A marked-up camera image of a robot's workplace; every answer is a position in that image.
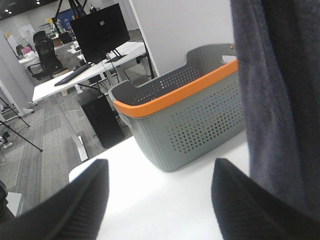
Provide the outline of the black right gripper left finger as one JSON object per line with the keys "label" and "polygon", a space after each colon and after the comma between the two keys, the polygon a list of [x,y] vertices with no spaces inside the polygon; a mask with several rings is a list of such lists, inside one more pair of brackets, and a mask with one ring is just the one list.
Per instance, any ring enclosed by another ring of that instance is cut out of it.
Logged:
{"label": "black right gripper left finger", "polygon": [[95,240],[109,198],[109,163],[97,159],[66,187],[0,225],[2,240]]}

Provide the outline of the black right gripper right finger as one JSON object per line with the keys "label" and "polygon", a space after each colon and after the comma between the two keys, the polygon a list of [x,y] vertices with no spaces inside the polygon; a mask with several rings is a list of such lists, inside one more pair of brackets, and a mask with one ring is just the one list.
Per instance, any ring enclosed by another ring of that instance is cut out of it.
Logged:
{"label": "black right gripper right finger", "polygon": [[225,240],[318,240],[320,222],[276,198],[226,158],[214,162],[211,201]]}

